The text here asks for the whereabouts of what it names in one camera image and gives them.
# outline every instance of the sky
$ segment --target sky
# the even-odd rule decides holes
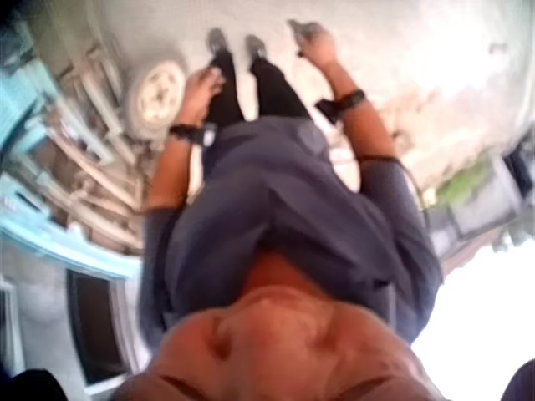
[[[482,248],[450,274],[412,348],[446,398],[499,400],[535,358],[535,242]]]

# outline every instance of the black watch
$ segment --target black watch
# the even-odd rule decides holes
[[[194,145],[209,147],[216,139],[217,127],[212,123],[206,123],[201,128],[195,125],[179,124],[169,128],[169,135],[179,140],[185,140]]]

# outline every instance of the white wheel rim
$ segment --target white wheel rim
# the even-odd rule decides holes
[[[181,106],[184,74],[174,61],[156,65],[141,81],[137,90],[137,111],[151,128],[169,126]]]

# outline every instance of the hand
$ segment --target hand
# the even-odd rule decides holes
[[[310,63],[321,71],[324,71],[330,64],[338,63],[334,39],[324,27],[319,23],[301,24],[293,20],[288,23],[293,29],[300,53]]]
[[[211,98],[222,91],[225,79],[217,67],[208,67],[194,73],[186,83],[181,110],[175,124],[202,126],[208,115]]]

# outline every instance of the wheel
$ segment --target wheel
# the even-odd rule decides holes
[[[129,134],[151,142],[162,141],[181,106],[186,76],[177,58],[146,63],[132,75],[124,113]]]

